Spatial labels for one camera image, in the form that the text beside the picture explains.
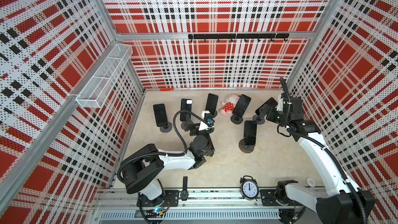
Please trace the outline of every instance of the beige floor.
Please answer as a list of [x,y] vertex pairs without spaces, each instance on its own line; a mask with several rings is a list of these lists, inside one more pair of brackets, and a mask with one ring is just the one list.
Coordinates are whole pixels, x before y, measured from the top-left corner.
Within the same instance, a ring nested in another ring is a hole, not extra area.
[[[205,109],[208,93],[217,94],[218,107],[226,95],[236,93],[251,97],[251,102],[244,115],[244,120],[251,120],[254,111],[270,97],[277,98],[281,91],[169,91],[147,92],[137,123],[133,130],[125,158],[154,143],[158,149],[181,151],[183,145],[174,130],[168,133],[156,127],[153,105],[164,103],[167,116],[172,122],[174,114],[180,110],[181,99],[192,99],[192,111],[200,115]],[[181,129],[180,118],[176,125],[187,145],[193,141],[188,132]],[[307,177],[315,179],[317,186],[323,186],[318,172],[304,150],[294,141],[278,134],[275,123],[266,122],[257,126],[256,147],[252,153],[241,152],[238,142],[243,138],[244,122],[233,124],[229,117],[221,114],[215,118],[215,130],[211,134],[215,152],[213,157],[206,157],[207,162],[198,169],[171,170],[160,172],[158,177],[163,187],[182,187],[183,176],[188,176],[188,187],[239,187],[239,179],[250,175],[257,180],[260,187],[275,187],[278,181],[294,179],[305,184]],[[114,188],[124,188],[124,184],[116,180]]]

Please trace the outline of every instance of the mounting plate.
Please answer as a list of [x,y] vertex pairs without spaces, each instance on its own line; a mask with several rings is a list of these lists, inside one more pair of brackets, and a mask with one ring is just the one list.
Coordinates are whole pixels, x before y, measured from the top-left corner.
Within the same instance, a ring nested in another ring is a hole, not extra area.
[[[170,207],[177,207],[178,206],[178,198],[180,196],[180,191],[178,190],[165,190],[166,197],[171,200],[170,202]],[[141,199],[141,207],[153,207],[151,202],[148,201],[148,198],[142,194],[142,199]],[[167,200],[163,201],[163,203],[160,205],[161,207],[167,207],[169,205],[169,202]]]
[[[261,203],[263,206],[280,206],[276,202],[275,198],[275,189],[261,189],[260,190],[260,197],[261,197]],[[298,202],[294,202],[292,200],[288,200],[288,206],[302,206],[302,204]]]

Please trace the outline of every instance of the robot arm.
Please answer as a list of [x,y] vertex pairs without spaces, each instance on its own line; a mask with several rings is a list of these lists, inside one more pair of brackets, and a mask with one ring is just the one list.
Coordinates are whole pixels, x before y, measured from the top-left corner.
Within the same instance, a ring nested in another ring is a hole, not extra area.
[[156,206],[164,199],[163,187],[159,180],[155,180],[159,172],[170,169],[196,169],[206,162],[204,156],[213,156],[214,146],[209,133],[214,130],[214,120],[207,117],[209,113],[203,111],[201,123],[190,124],[185,130],[190,131],[191,136],[196,136],[186,152],[167,152],[157,149],[154,144],[148,144],[123,160],[117,176],[125,184],[127,193],[141,192],[151,201],[152,206]]
[[367,223],[375,198],[369,191],[361,191],[341,167],[316,124],[304,120],[302,100],[292,98],[286,82],[280,78],[284,93],[278,102],[269,99],[258,109],[259,117],[285,127],[306,151],[326,188],[326,193],[307,188],[294,180],[278,182],[276,199],[297,201],[316,212],[323,223]]

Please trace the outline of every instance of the watch strap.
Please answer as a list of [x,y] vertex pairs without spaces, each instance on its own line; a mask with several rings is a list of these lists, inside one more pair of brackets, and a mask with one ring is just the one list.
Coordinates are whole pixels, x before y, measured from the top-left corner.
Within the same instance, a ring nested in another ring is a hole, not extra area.
[[187,190],[188,186],[188,177],[183,177],[182,178],[182,190]]

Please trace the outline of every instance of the white round object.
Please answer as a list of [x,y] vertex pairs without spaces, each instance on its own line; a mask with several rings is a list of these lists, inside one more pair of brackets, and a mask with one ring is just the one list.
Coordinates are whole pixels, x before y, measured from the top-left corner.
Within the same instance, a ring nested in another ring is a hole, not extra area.
[[248,198],[255,198],[258,195],[257,185],[254,182],[247,180],[242,185],[242,192]]
[[305,181],[307,182],[307,185],[310,186],[311,188],[316,186],[314,178],[307,177]]

